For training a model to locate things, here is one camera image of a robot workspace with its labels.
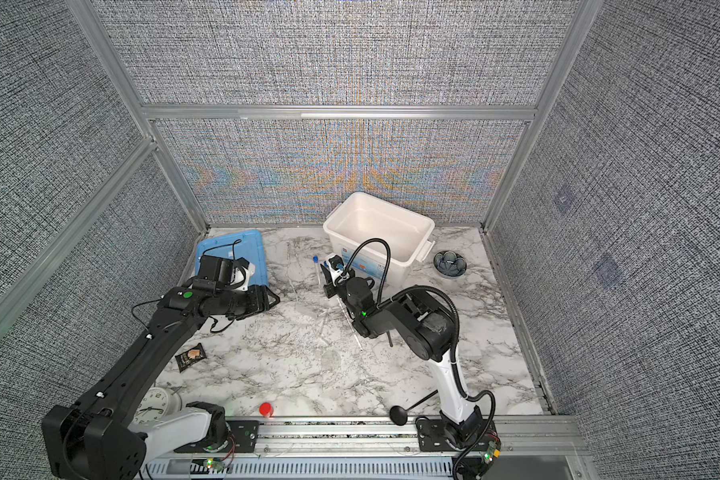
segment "alarm clock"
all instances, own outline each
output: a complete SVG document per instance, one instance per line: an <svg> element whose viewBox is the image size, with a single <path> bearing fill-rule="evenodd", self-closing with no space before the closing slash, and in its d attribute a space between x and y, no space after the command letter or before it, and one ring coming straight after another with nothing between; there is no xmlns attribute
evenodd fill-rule
<svg viewBox="0 0 720 480"><path fill-rule="evenodd" d="M152 387L136 409L132 423L154 422L178 412L181 407L181 397L178 393L158 386Z"/></svg>

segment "white plastic bin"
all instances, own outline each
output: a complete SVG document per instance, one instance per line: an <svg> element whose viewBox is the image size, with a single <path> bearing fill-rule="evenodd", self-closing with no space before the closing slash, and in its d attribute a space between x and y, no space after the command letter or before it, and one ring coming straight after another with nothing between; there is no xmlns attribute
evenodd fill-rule
<svg viewBox="0 0 720 480"><path fill-rule="evenodd" d="M428 240L434 229L431 218L363 192L355 192L337 206L322 228L331 237L333 251L345 263L367 239L386 240L392 251L387 283L392 286L402 286L413 262L423 262L434 245ZM352 266L381 279L386 259L384 245L369 244L355 257Z"/></svg>

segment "black mounting plate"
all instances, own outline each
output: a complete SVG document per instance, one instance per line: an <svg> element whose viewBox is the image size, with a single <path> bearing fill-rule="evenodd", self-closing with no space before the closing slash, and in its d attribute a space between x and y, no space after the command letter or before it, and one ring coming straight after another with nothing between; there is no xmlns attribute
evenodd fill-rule
<svg viewBox="0 0 720 480"><path fill-rule="evenodd" d="M441 418L417 418L418 449L422 452L458 452L445 439L445 422ZM488 448L488 436L483 436L474 447L475 452L484 452Z"/></svg>
<svg viewBox="0 0 720 480"><path fill-rule="evenodd" d="M256 420L232 421L227 420L226 424L230 428L230 435L235 438L235 453L253 453L256 448L256 439L259 437L259 423ZM193 447L192 445L184 445L173 450L176 453L204 453L206 455L222 456L232 450L232 445L227 445L218 452L213 454L206 452L201 447Z"/></svg>

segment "red cap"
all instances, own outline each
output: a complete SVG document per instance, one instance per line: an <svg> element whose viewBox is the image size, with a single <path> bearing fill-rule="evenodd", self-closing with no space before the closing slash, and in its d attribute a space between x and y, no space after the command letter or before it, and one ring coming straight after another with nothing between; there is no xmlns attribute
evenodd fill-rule
<svg viewBox="0 0 720 480"><path fill-rule="evenodd" d="M259 413L261 413L263 417L269 418L274 412L275 409L272 408L272 406L269 405L269 403L267 402L262 403L262 405L259 407Z"/></svg>

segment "marble table top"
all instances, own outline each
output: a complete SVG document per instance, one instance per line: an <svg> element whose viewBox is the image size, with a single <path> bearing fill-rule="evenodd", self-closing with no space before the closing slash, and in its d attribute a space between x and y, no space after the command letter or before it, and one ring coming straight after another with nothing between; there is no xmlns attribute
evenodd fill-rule
<svg viewBox="0 0 720 480"><path fill-rule="evenodd" d="M212 229L219 236L244 229ZM179 389L184 402L224 406L228 416L259 415L270 402L276 416L385 416L389 407L408 407L434 389L426 363L392 334L355 338L335 298L318 285L314 255L332 251L319 227L262 228L270 287L282 302L269 312L233 323L221 334L206 322L180 351L201 342L208 355L179 373L174 360L156 384ZM461 318L459 351L470 393L490 388L497 415L541 414L533 384L474 227L435 228L429 257L414 264L404 286L431 285L449 294ZM441 250L460 253L468 262L458 279L442 277L432 258ZM386 286L384 298L400 289ZM487 414L488 397L480 400ZM437 396L412 414L436 414Z"/></svg>

